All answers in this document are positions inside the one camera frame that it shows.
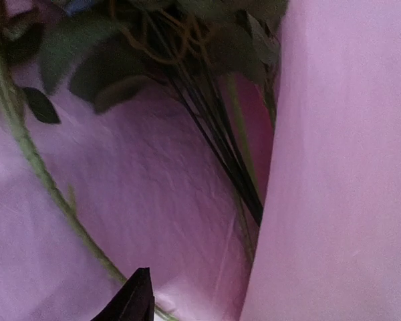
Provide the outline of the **pink fake rose bunch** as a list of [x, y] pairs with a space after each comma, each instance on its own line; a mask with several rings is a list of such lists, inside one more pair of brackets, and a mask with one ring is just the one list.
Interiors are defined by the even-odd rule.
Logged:
[[[58, 189], [53, 177], [39, 155], [27, 127], [25, 126], [22, 109], [25, 106], [22, 96], [17, 91], [6, 63], [0, 53], [0, 109], [10, 127], [11, 133], [16, 140], [25, 159], [31, 165], [34, 173], [41, 181], [42, 185], [65, 215], [70, 227], [79, 236], [81, 241], [101, 263], [103, 268], [109, 273], [110, 277], [116, 279], [121, 284], [128, 280], [120, 270], [113, 264], [109, 257], [102, 251], [97, 243], [91, 238], [85, 227], [77, 217], [76, 204], [68, 202]], [[161, 307], [154, 303], [154, 319], [159, 317], [161, 320], [174, 320], [175, 318], [165, 312]]]

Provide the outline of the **purple wrapping paper sheet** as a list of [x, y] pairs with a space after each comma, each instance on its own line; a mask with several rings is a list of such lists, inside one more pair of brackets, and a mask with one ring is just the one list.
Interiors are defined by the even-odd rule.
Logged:
[[26, 116], [78, 217], [179, 320], [401, 320], [401, 1], [292, 1], [277, 126], [239, 78], [265, 213], [253, 261], [234, 192], [158, 86], [106, 114], [62, 85]]

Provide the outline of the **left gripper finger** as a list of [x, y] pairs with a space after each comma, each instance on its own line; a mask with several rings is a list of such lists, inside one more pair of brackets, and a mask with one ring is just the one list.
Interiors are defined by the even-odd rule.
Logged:
[[138, 268], [92, 321], [153, 321], [154, 294], [149, 267]]

